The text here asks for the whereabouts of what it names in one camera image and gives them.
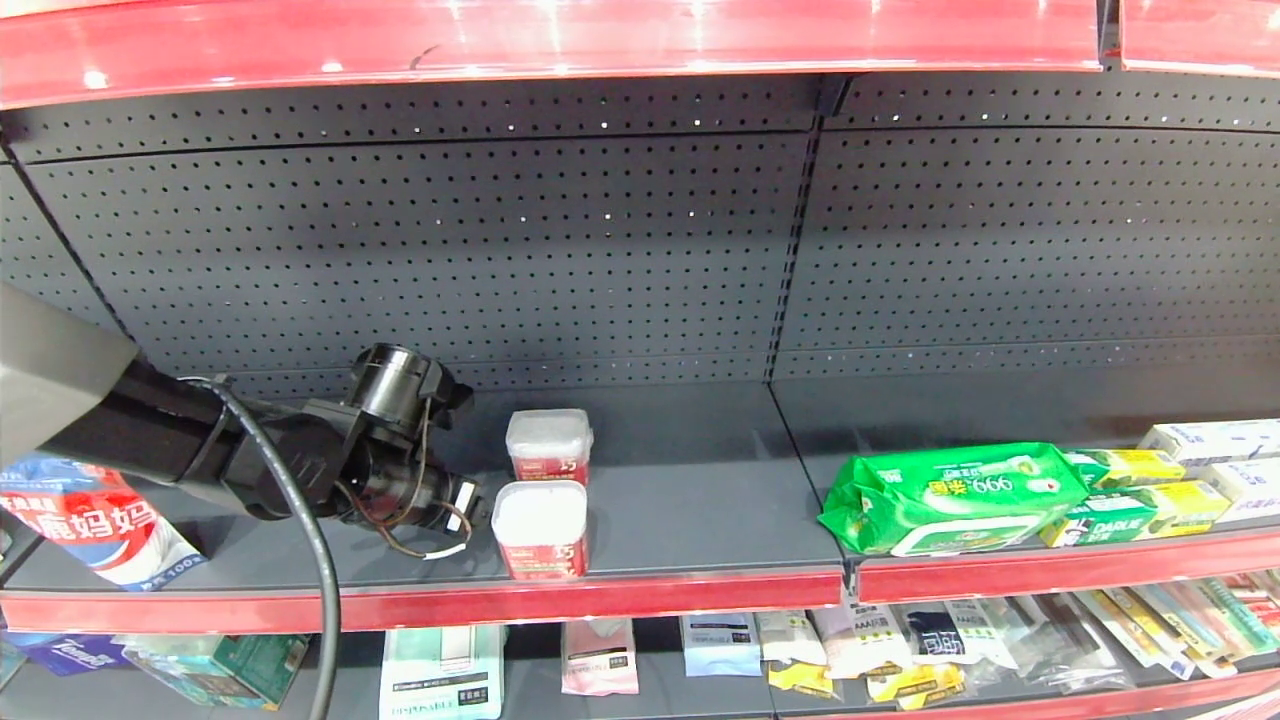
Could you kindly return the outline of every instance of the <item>store shelf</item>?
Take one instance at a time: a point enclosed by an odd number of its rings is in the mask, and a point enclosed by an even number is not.
[[[1120,4],[1125,69],[1280,77],[1280,1]]]
[[[765,386],[480,393],[475,411],[454,430],[439,433],[435,447],[451,469],[493,489],[509,473],[503,437],[511,413],[557,406],[586,409],[595,429],[588,577],[513,583],[488,529],[467,551],[424,564],[389,551],[370,532],[325,521],[343,585],[344,629],[840,601],[840,551],[813,521],[817,498]],[[197,539],[210,562],[161,592],[124,593],[42,543],[0,591],[10,625],[51,632],[319,630],[315,569],[296,524],[230,516],[172,491],[147,495]]]
[[[977,698],[959,700],[931,710],[911,712],[927,720],[1096,720],[1196,705],[1221,703],[1254,697],[1280,685],[1280,667],[1274,655],[1251,657],[1238,665],[1242,673],[1220,680],[1170,683],[1162,669],[1144,670],[1126,659],[1135,689],[1074,696],[1051,696],[1018,680],[983,688]],[[826,701],[797,693],[773,691],[778,717],[813,720],[895,720],[904,715],[892,705],[872,705],[863,680],[841,683],[844,700]]]
[[[361,82],[1097,70],[1096,26],[1089,0],[18,1],[0,10],[0,108]]]
[[[1023,439],[1133,446],[1153,421],[1277,415],[1268,405],[1277,386],[1265,363],[1228,363],[786,380],[774,395],[824,498],[859,452]],[[1277,548],[1280,521],[1263,520],[1140,543],[1051,550],[1032,538],[1002,552],[850,561],[863,601],[905,602],[1260,570],[1274,565]]]

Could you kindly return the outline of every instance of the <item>plastic container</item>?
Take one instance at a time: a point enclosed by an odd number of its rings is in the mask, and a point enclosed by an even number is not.
[[[586,488],[580,483],[511,483],[494,500],[492,524],[512,578],[563,580],[586,574]]]
[[[521,410],[507,424],[507,452],[517,480],[585,486],[593,439],[586,410]]]

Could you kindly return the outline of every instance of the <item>green package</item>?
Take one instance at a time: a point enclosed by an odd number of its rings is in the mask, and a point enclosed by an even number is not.
[[[864,555],[947,555],[1019,542],[1088,495],[1044,442],[858,456],[818,521]]]

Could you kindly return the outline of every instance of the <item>cardboard box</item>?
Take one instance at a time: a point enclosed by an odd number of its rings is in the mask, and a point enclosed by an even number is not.
[[[1187,469],[1164,450],[1066,450],[1066,460],[1092,489],[1171,483]]]
[[[124,656],[196,705],[279,710],[308,635],[116,635]]]
[[[1156,518],[1135,539],[1194,536],[1207,532],[1231,501],[1208,483],[1187,480],[1120,491],[1156,507]]]
[[[1039,536],[1050,547],[1125,542],[1137,539],[1155,518],[1155,503],[1123,492],[1105,492],[1089,496],[1061,520],[1046,525]]]
[[[1138,447],[1164,450],[1198,478],[1217,462],[1280,455],[1280,419],[1155,425]]]
[[[1231,501],[1219,523],[1280,515],[1280,457],[1210,465],[1203,480]]]

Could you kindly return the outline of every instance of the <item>pink package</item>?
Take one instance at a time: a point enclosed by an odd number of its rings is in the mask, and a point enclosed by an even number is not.
[[[631,619],[564,623],[561,667],[564,694],[640,694]]]

